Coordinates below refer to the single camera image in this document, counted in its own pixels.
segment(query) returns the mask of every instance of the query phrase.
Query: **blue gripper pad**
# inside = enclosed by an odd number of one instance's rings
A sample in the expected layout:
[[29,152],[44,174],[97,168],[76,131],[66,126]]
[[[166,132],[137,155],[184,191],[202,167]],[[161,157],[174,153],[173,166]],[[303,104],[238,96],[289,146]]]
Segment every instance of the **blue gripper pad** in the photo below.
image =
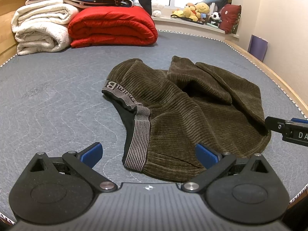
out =
[[80,152],[80,161],[93,168],[103,157],[103,147],[99,142],[93,143]]
[[307,121],[307,120],[298,119],[298,118],[292,118],[291,121],[292,121],[292,122],[298,122],[298,123],[305,123],[305,124],[308,124],[308,121]]
[[222,159],[222,155],[211,148],[206,147],[202,143],[198,143],[195,148],[195,154],[201,164],[209,169],[214,164],[218,163]]

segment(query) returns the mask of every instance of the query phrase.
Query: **wooden headboard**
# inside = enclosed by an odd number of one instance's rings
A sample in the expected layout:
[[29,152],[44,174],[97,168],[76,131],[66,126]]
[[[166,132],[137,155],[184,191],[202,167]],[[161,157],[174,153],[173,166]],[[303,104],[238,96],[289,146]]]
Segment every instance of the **wooden headboard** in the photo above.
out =
[[0,65],[15,55],[17,42],[11,29],[11,21],[16,9],[27,0],[0,0]]

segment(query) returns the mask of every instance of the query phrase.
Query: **panda plush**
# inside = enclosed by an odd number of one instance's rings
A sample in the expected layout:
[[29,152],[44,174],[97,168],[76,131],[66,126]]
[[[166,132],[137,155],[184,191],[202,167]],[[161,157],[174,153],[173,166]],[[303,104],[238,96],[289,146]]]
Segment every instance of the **panda plush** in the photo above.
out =
[[219,27],[219,24],[222,22],[222,20],[220,20],[221,18],[221,14],[218,12],[214,12],[211,17],[210,17],[210,24],[213,24],[217,27]]

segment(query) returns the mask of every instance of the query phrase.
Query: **bed frame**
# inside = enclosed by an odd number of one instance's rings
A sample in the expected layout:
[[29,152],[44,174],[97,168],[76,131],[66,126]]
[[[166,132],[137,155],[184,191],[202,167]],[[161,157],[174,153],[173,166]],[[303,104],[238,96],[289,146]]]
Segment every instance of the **bed frame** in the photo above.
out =
[[[0,65],[16,55],[17,42],[11,30],[11,20],[13,15],[21,6],[25,5],[26,0],[0,0]],[[269,76],[297,105],[304,115],[308,117],[308,105],[298,96],[298,94],[273,70],[259,61],[246,50],[242,49],[235,43],[225,40],[232,48],[249,59],[255,66],[261,69],[267,76]]]

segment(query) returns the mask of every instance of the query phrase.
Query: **red pillow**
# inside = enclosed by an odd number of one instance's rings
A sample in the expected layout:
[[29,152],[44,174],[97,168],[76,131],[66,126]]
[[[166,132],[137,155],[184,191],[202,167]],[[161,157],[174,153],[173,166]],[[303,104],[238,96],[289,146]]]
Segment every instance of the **red pillow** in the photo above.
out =
[[220,10],[222,22],[219,24],[219,28],[224,30],[226,34],[236,34],[238,23],[241,18],[241,11],[241,5],[226,4]]

